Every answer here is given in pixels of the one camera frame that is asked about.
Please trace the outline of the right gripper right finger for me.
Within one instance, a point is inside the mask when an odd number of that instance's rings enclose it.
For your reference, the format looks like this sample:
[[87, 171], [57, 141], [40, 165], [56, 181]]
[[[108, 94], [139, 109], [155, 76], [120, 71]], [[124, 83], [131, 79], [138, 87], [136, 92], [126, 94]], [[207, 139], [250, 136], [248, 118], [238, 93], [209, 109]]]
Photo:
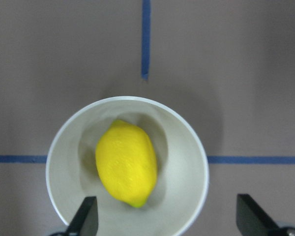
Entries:
[[242, 236], [280, 236], [281, 228], [249, 194], [237, 194], [236, 225]]

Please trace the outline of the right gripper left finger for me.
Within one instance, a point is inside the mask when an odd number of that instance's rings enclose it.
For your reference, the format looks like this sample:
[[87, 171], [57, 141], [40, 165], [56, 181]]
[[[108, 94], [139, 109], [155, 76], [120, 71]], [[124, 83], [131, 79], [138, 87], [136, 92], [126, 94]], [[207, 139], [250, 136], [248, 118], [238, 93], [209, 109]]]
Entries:
[[97, 198], [85, 197], [71, 223], [65, 231], [65, 236], [95, 236], [99, 227]]

